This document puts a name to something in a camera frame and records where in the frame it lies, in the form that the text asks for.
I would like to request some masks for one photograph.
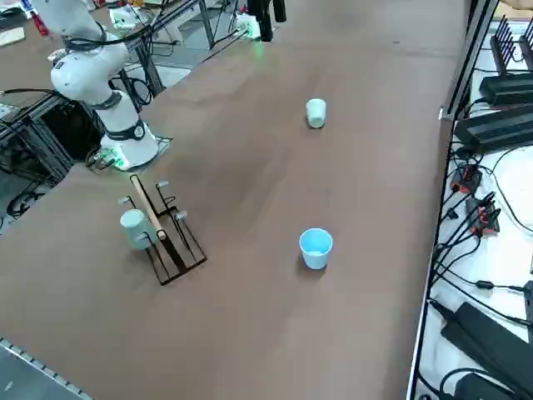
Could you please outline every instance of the wire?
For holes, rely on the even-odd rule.
[[[451,198],[453,198],[453,195],[456,193],[457,193],[456,190],[454,192],[451,192],[450,195],[444,200],[444,202],[442,202],[442,205],[444,206],[446,203],[448,203],[451,200]]]
[[[451,269],[448,269],[447,272],[450,273],[451,275],[453,275],[454,277],[460,279],[462,282],[464,282],[464,283],[466,283],[468,285],[471,285],[471,286],[475,286],[478,289],[484,289],[484,290],[509,289],[509,290],[514,290],[514,291],[519,292],[519,293],[528,293],[529,292],[529,290],[526,287],[520,287],[520,286],[516,286],[516,285],[495,285],[491,281],[483,281],[483,280],[479,280],[479,281],[473,282],[473,281],[469,281],[468,279],[462,277],[458,273],[453,272]]]
[[[484,369],[479,369],[479,368],[472,368],[472,367],[464,367],[464,368],[457,368],[457,369],[453,369],[451,371],[449,371],[441,380],[441,385],[439,386],[439,399],[445,399],[445,398],[448,398],[449,396],[447,395],[447,393],[444,391],[444,386],[446,385],[446,382],[451,378],[453,377],[454,375],[458,374],[458,373],[476,373],[478,375],[482,375],[484,377],[488,377],[488,378],[492,378],[492,379],[495,379],[497,382],[499,383],[502,383],[500,382],[500,379],[496,378],[494,375],[488,373],[487,371],[485,371]],[[531,399],[531,396],[530,394],[527,392],[527,390],[525,390],[524,388],[522,388],[520,386],[520,390],[516,390],[515,388],[513,388],[512,386],[509,386],[509,388],[516,394],[516,395],[519,395],[520,396],[520,399]]]
[[[494,167],[493,168],[488,168],[488,167],[485,167],[485,166],[479,166],[479,168],[487,171],[491,176],[492,178],[494,179],[494,182],[496,184],[496,187],[498,189],[498,192],[500,192],[500,195],[501,195],[501,198],[504,202],[504,204],[506,205],[508,211],[509,211],[509,214],[511,215],[511,217],[516,221],[516,223],[518,223],[518,225],[520,225],[522,228],[524,228],[526,231],[528,231],[529,233],[533,233],[533,228],[531,227],[528,227],[527,225],[525,225],[517,216],[516,216],[516,213],[515,213],[515,210],[513,210],[513,207],[511,206],[511,204],[509,203],[509,200],[507,200],[507,197],[506,195],[504,194],[503,190],[501,190],[501,186],[500,186],[500,183],[498,182],[498,178],[496,177],[496,173],[495,173],[495,170],[496,168],[498,167],[498,165],[500,164],[501,160],[508,154],[514,152],[515,150],[518,150],[519,148],[528,148],[530,146],[533,146],[533,144],[525,144],[525,145],[520,145],[520,146],[515,146],[515,147],[512,147],[508,150],[506,150],[505,152],[503,152],[499,157],[498,159],[496,160],[495,164],[494,164]]]
[[[214,53],[210,54],[209,57],[205,58],[202,62],[200,62],[200,64],[205,63],[206,61],[208,61],[208,60],[212,59],[213,57],[215,57],[218,53],[221,53],[224,50],[226,50],[227,48],[229,48],[234,42],[236,42],[237,40],[242,38],[246,33],[247,33],[247,31],[243,31],[240,35],[237,35],[231,42],[229,42],[227,45],[225,45],[224,47],[220,48],[219,50],[215,51]]]
[[[439,391],[438,389],[436,389],[434,386],[432,386],[429,382],[427,382],[427,380],[422,377],[422,374],[420,372],[420,370],[416,371],[416,375],[418,376],[418,378],[421,380],[422,383],[424,383],[424,386],[426,386],[426,388],[430,389],[430,391],[435,394],[435,395],[439,395]]]
[[[480,373],[483,373],[485,376],[489,377],[489,378],[493,378],[495,379],[497,382],[499,383],[504,383],[508,388],[510,388],[513,392],[515,392],[516,394],[519,394],[521,397],[520,399],[521,400],[526,400],[526,399],[529,399],[531,400],[533,397],[531,397],[531,395],[529,394],[528,390],[527,389],[524,389],[520,383],[516,383],[516,380],[514,379],[514,377],[512,375],[510,375],[503,367],[501,367],[501,365],[499,365],[499,363],[497,361],[494,360],[493,357],[491,357],[491,351],[490,349],[486,348],[486,346],[483,344],[483,343],[480,343],[479,340],[477,339],[477,337],[475,337],[474,335],[472,335],[468,329],[465,329],[461,322],[455,318],[455,314],[448,308],[444,307],[442,304],[440,304],[439,302],[437,302],[434,298],[429,298],[429,303],[431,306],[433,306],[435,308],[435,310],[447,321],[447,322],[450,322],[450,321],[453,321],[454,323],[457,323],[461,329],[462,329],[462,332],[467,335],[472,342],[474,342],[479,348],[480,350],[484,353],[485,355],[485,360],[487,361],[487,363],[489,363],[491,365],[491,367],[495,370],[497,370],[497,372],[502,375],[502,377],[506,380],[505,382],[502,382],[501,381],[501,378],[499,377],[495,377],[494,375],[490,375],[488,372],[485,372],[483,370],[479,370]],[[466,368],[457,368],[456,370],[453,370],[453,371],[450,371],[449,373],[447,373],[443,378],[442,378],[442,381],[441,381],[441,385],[440,385],[440,395],[439,395],[439,399],[445,399],[445,398],[450,398],[449,396],[446,397],[445,393],[444,393],[444,386],[446,385],[446,381],[448,379],[450,379],[451,376],[455,375],[456,373],[459,373],[459,370],[461,370],[462,372],[468,372],[468,373],[474,373],[475,371],[472,371],[473,368],[468,368],[468,370],[466,370]]]
[[[53,90],[53,89],[36,89],[36,88],[32,88],[32,87],[20,87],[20,88],[17,88],[17,89],[0,90],[0,96],[4,95],[4,94],[30,93],[30,92],[52,94],[53,96],[58,96],[59,98],[63,98],[65,100],[68,100],[69,102],[72,101],[71,99],[63,96],[57,90]]]
[[[484,98],[484,97],[480,97],[480,98],[477,98],[474,102],[471,102],[465,108],[465,115],[469,116],[470,115],[470,110],[472,109],[472,107],[474,107],[476,104],[479,104],[479,103],[487,103],[487,99]]]
[[[444,274],[446,272],[448,272],[448,270],[451,268],[451,266],[457,262],[459,262],[460,260],[462,260],[463,258],[465,257],[468,257],[470,256],[471,254],[474,254],[478,248],[480,248],[480,245],[481,245],[481,239],[480,238],[477,238],[477,243],[476,243],[476,246],[474,248],[472,248],[469,252],[464,252],[463,254],[461,254],[460,256],[457,256],[456,258],[454,258],[453,260],[451,260],[451,262],[444,267],[444,271],[442,272],[439,272],[438,268],[440,265],[443,265],[443,263],[441,261],[436,261],[436,263],[438,263],[439,265],[437,265],[436,269],[435,269],[435,275],[436,275],[436,278],[433,280],[433,282],[431,282],[430,284],[430,287],[433,287],[437,281],[439,280],[439,278],[442,278],[444,276]]]
[[[115,77],[115,78],[113,77],[111,80],[122,81],[122,79],[119,77]],[[150,87],[145,81],[143,81],[142,79],[139,79],[138,77],[128,77],[127,80],[131,83],[131,89],[132,89],[131,95],[133,98],[135,98],[143,106],[147,106],[148,104],[152,102],[154,98],[153,91],[150,89]],[[141,83],[145,87],[147,91],[147,95],[145,97],[141,96],[141,94],[139,93],[139,90],[135,86],[136,83]]]
[[[507,315],[507,314],[504,314],[503,312],[501,311],[498,311],[496,310],[495,308],[493,308],[492,306],[489,306],[487,303],[485,302],[482,302],[480,299],[478,299],[477,297],[474,297],[472,296],[471,294],[469,294],[467,291],[463,290],[461,287],[455,285],[450,279],[448,279],[447,277],[445,277],[444,275],[441,275],[441,278],[444,282],[448,283],[450,286],[452,286],[455,290],[463,293],[465,296],[467,296],[470,300],[473,300],[474,302],[478,303],[480,306],[483,306],[484,308],[486,308],[487,310],[490,310],[492,311],[494,314],[496,315],[499,315],[500,317],[506,319],[507,321],[511,321],[512,323],[516,323],[518,325],[522,325],[526,328],[533,328],[533,322],[531,321],[527,321],[525,319],[522,319],[522,318],[518,318],[518,317],[512,317],[510,315]]]

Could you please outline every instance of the table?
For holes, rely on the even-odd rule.
[[[528,22],[524,20],[510,22],[511,32],[515,40],[526,30]],[[495,33],[498,23],[497,21],[491,22],[486,37],[481,40],[483,43],[482,49],[490,48],[489,39]],[[520,48],[518,46],[516,47],[515,56],[519,59],[521,58],[521,52]],[[496,65],[494,64],[490,50],[481,50],[479,57],[476,59],[476,68],[489,71],[496,70]],[[526,65],[524,62],[514,62],[511,60],[508,68],[510,70],[526,70]],[[470,104],[481,97],[479,86],[482,79],[486,76],[496,74],[480,71],[479,69],[473,71],[469,98]],[[496,113],[498,111],[496,109],[489,109],[486,104],[475,104],[471,107],[470,116],[474,118],[485,113]],[[443,121],[443,128],[446,127],[448,132],[450,132],[451,124],[451,121]],[[451,147],[457,149],[460,145],[453,144]],[[498,166],[495,169],[495,175],[497,176],[501,190],[505,194],[508,202],[512,204],[513,210],[519,216],[520,220],[526,226],[530,226],[533,216],[531,215],[529,200],[533,192],[531,192],[527,185],[524,185],[524,182],[528,182],[531,179],[529,171],[531,170],[533,152],[530,147],[516,149],[505,155],[500,162],[497,162],[503,154],[504,152],[496,152],[485,155],[482,159],[481,166],[482,168],[493,169],[497,163]],[[456,165],[450,162],[447,165],[447,171],[452,173],[455,170]],[[476,197],[483,198],[487,193],[496,193],[496,207],[502,209],[498,217],[501,231],[495,237],[482,238],[481,245],[476,252],[454,263],[451,271],[471,282],[486,280],[497,285],[515,285],[522,287],[531,280],[531,254],[533,253],[531,235],[523,227],[519,227],[516,220],[511,216],[509,208],[501,196],[501,191],[497,187],[494,178],[490,175],[490,171],[486,169],[482,169],[481,171],[483,177],[481,185],[476,192]],[[443,198],[448,198],[451,194],[450,181],[449,178],[446,180]],[[458,203],[463,196],[462,194],[456,194],[446,203],[441,212],[445,213],[449,207]],[[437,231],[436,243],[445,242],[465,218],[466,210],[464,205],[458,207],[456,211],[458,213],[458,219],[455,221],[447,219],[440,225]],[[469,252],[475,245],[475,240],[471,239],[454,247],[444,264],[447,265],[451,260],[461,254]],[[460,289],[496,310],[512,317],[526,319],[526,300],[523,294],[505,289],[494,289],[491,292],[482,290],[450,273],[446,274],[446,278]],[[469,302],[513,332],[517,337],[527,343],[531,343],[525,327],[495,315],[493,312],[487,310],[486,307],[477,304],[464,293],[453,288],[449,283],[443,282],[442,279],[426,295],[436,298],[452,311],[455,311],[463,302]],[[418,339],[418,343],[421,345],[420,351],[418,352],[420,359],[415,358],[414,371],[419,370],[431,386],[438,388],[441,379],[451,370],[464,367],[479,368],[479,365],[441,336],[441,329],[444,323],[441,316],[433,307],[427,306],[424,303],[422,306],[422,315],[424,317],[421,319],[421,334]],[[464,376],[465,374],[458,374],[450,379],[446,384],[446,391],[453,393],[457,381]],[[431,395],[430,389],[420,380],[417,380],[415,374],[413,374],[413,382],[416,382],[416,398],[422,394]]]
[[[156,31],[163,29],[167,24],[179,18],[180,15],[197,4],[201,9],[209,43],[212,43],[212,31],[207,17],[205,0],[184,0],[171,3],[164,16],[157,21],[154,29]],[[106,8],[95,10],[92,16],[101,24],[107,26],[111,32],[114,31],[109,20],[109,11]],[[24,27],[27,35],[24,41],[0,48],[2,70],[4,73],[7,72],[9,74],[4,87],[53,89],[50,81],[52,64],[47,60],[47,57],[53,50],[60,48],[62,44],[57,42],[57,38],[42,38],[31,20],[28,20]],[[137,53],[139,62],[145,69],[147,84],[154,96],[158,95],[164,90],[164,87],[148,52],[146,39],[139,38],[136,41],[129,42],[127,45],[131,51]],[[19,124],[14,125],[11,129],[0,127],[0,139],[6,139],[13,134],[23,135],[52,178],[57,182],[63,179],[74,164],[74,160],[41,119],[43,114],[56,107],[63,100],[53,95],[25,92],[1,96],[0,101],[24,108],[25,111],[22,116],[28,117],[35,122],[32,125],[28,125],[22,121],[22,116],[20,115],[16,117],[8,116],[6,118],[8,121],[11,122],[14,119]],[[140,105],[136,104],[136,106],[137,109],[141,108]]]
[[[142,111],[174,138],[142,179],[209,260],[159,287],[117,223],[127,176],[76,166],[0,242],[2,335],[98,399],[405,396],[462,6],[291,2],[272,45],[203,63]],[[335,238],[324,273],[298,257],[309,226]]]

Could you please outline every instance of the blue paper cup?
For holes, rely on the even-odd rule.
[[[319,227],[307,229],[300,236],[301,255],[310,269],[323,269],[332,248],[333,237]]]

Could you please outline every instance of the metal rod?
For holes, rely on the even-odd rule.
[[[200,14],[202,15],[203,26],[206,29],[207,42],[209,43],[209,48],[212,49],[215,46],[215,38],[211,29],[209,14],[207,14],[206,1],[198,0],[198,5],[200,6]]]
[[[165,87],[157,71],[156,64],[153,63],[151,54],[148,50],[147,39],[143,38],[135,47],[135,52],[139,58],[139,63],[146,74],[147,84],[153,92],[153,96],[157,96],[165,90]]]
[[[161,240],[164,239],[166,237],[166,234],[165,234],[165,236],[160,237],[159,232],[162,232],[162,235],[163,235],[165,231],[163,230],[161,224],[159,223],[159,220],[157,219],[157,216],[156,216],[156,214],[154,212],[154,209],[153,209],[153,204],[150,201],[150,199],[147,197],[146,192],[144,191],[144,187],[142,187],[141,180],[139,179],[139,177],[137,175],[134,174],[134,175],[131,175],[130,181],[132,181],[133,187],[135,188],[135,190],[137,190],[137,194],[139,195],[139,198],[141,199],[142,205],[146,209],[146,212],[147,212],[148,218],[150,219],[150,222],[152,222],[152,225],[154,226],[154,228],[158,232],[157,236]]]

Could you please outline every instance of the black metal rack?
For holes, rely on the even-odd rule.
[[[520,46],[520,50],[524,56],[527,69],[533,71],[533,18],[530,20],[530,23],[527,26],[524,34],[520,36],[518,45]]]
[[[496,33],[491,37],[491,50],[496,70],[500,75],[505,74],[516,50],[506,16],[501,18]]]
[[[156,190],[163,204],[163,209],[158,211],[150,199],[146,189],[142,185],[141,179],[139,179],[138,175],[131,175],[130,181],[132,181],[133,185],[136,187],[142,202],[145,204],[145,206],[147,206],[148,217],[153,215],[157,219],[157,221],[153,221],[152,217],[150,217],[152,224],[156,227],[159,225],[159,228],[157,229],[157,240],[155,242],[152,240],[148,232],[144,232],[143,236],[139,238],[141,240],[147,239],[150,242],[150,246],[147,247],[145,251],[150,259],[150,262],[152,263],[153,271],[156,274],[159,283],[162,286],[167,285],[168,283],[178,279],[186,273],[189,273],[192,269],[207,261],[207,256],[200,246],[200,243],[197,241],[191,229],[185,222],[187,213],[180,212],[175,205],[171,205],[177,200],[177,197],[173,195],[165,197],[162,194],[162,188],[165,187],[168,182],[163,181],[156,183]],[[122,203],[131,203],[133,208],[137,208],[131,196],[126,196]],[[168,235],[167,230],[164,227],[161,227],[158,223],[158,221],[163,218],[170,218],[172,221],[172,225],[176,229],[181,240],[181,252],[178,251],[177,247],[174,245],[174,242]],[[168,257],[173,262],[174,267],[170,267],[169,265],[165,264],[163,261],[164,257],[158,248],[158,244],[160,244],[162,249],[165,250]]]

